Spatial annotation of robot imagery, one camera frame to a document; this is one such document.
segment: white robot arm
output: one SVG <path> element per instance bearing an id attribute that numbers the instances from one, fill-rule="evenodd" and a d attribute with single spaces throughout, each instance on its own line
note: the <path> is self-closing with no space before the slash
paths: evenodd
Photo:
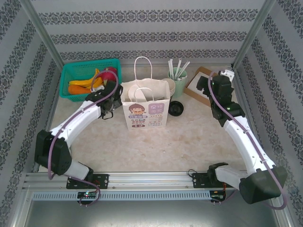
<path id="1" fill-rule="evenodd" d="M 113 117 L 113 111 L 122 104 L 120 96 L 123 88 L 120 85 L 112 96 L 96 105 L 93 103 L 110 94 L 115 86 L 115 82 L 108 81 L 104 90 L 90 93 L 80 108 L 60 125 L 51 129 L 50 132 L 41 130 L 36 140 L 35 161 L 48 167 L 48 154 L 52 140 L 61 131 L 52 150 L 51 170 L 57 175 L 67 175 L 90 182 L 93 179 L 93 170 L 74 161 L 70 154 L 70 147 L 75 138 L 94 120 L 100 117 L 104 119 L 107 113 L 111 113 Z"/>
<path id="2" fill-rule="evenodd" d="M 276 167 L 275 163 L 266 155 L 250 130 L 245 113 L 240 105 L 232 102 L 233 88 L 231 87 L 231 81 L 233 77 L 234 73 L 232 71 L 220 71 L 218 76 L 212 77 L 209 84 L 212 92 L 209 90 L 208 78 L 201 77 L 197 89 L 203 89 L 203 93 L 209 97 L 213 117 L 219 121 L 220 125 L 233 139 L 244 160 L 246 171 L 236 170 L 227 163 L 218 163 L 211 165 L 207 174 L 213 183 L 225 182 L 238 189 L 243 199 L 252 204 L 278 197 L 281 194 L 277 183 L 265 166 L 265 162 L 282 187 L 286 181 L 287 172 L 283 167 Z M 233 119 L 224 113 L 221 108 L 227 111 Z"/>

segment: yellow object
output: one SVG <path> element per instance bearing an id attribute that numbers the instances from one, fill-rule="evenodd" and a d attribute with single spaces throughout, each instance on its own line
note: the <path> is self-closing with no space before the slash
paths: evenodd
<path id="1" fill-rule="evenodd" d="M 87 94 L 90 93 L 90 89 L 78 86 L 78 85 L 69 85 L 68 86 L 68 92 L 71 95 L 80 95 L 80 94 Z"/>
<path id="2" fill-rule="evenodd" d="M 98 69 L 95 70 L 95 75 L 90 78 L 90 79 L 85 79 L 85 80 L 72 80 L 69 82 L 69 85 L 78 85 L 78 86 L 81 86 L 81 87 L 88 87 L 91 85 L 92 81 L 93 81 L 93 78 L 98 74 L 100 73 L 100 71 Z"/>
<path id="3" fill-rule="evenodd" d="M 95 83 L 93 85 L 93 88 L 97 88 L 97 87 L 99 87 L 101 85 L 102 85 L 102 78 L 99 77 L 99 78 L 95 79 Z"/>

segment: white paper bag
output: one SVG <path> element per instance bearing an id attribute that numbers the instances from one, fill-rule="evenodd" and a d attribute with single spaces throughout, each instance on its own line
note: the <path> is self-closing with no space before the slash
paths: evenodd
<path id="1" fill-rule="evenodd" d="M 169 84 L 164 80 L 152 79 L 152 64 L 151 78 L 137 79 L 136 62 L 134 62 L 134 77 L 135 80 L 127 83 L 122 83 L 123 92 L 121 101 L 128 129 L 163 127 L 166 125 L 168 110 L 169 110 Z M 146 102 L 132 102 L 128 96 L 128 91 L 131 86 L 138 85 L 139 88 L 135 91 L 135 96 L 138 90 L 141 90 L 146 98 Z"/>

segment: cup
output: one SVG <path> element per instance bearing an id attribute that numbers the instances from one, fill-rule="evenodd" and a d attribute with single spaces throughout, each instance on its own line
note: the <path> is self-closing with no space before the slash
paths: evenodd
<path id="1" fill-rule="evenodd" d="M 177 71 L 177 67 L 174 67 L 174 74 L 176 73 L 176 71 Z M 186 76 L 187 76 L 186 71 L 183 71 L 179 78 L 183 78 L 183 77 L 186 77 Z M 173 95 L 173 98 L 178 98 L 183 94 L 183 91 L 184 91 L 184 88 L 185 88 L 185 85 L 186 85 L 186 81 L 187 81 L 187 78 L 185 78 L 181 81 L 175 81 L 174 80 L 176 88 L 175 88 L 175 93 Z"/>

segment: brown cardboard frame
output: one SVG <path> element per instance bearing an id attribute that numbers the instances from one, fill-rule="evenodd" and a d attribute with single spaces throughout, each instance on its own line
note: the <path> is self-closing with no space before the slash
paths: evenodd
<path id="1" fill-rule="evenodd" d="M 196 92 L 190 90 L 188 87 L 188 85 L 191 83 L 191 81 L 196 77 L 196 75 L 201 72 L 201 73 L 204 73 L 206 75 L 210 75 L 211 74 L 211 70 L 209 69 L 206 69 L 204 67 L 200 67 L 197 69 L 197 71 L 195 72 L 195 76 L 186 84 L 185 88 L 184 88 L 184 94 L 187 94 L 188 96 L 194 98 L 195 100 L 207 105 L 210 107 L 210 102 L 209 102 L 209 99 L 208 98 L 205 98 L 205 97 L 202 97 L 200 96 L 199 94 L 197 94 Z"/>

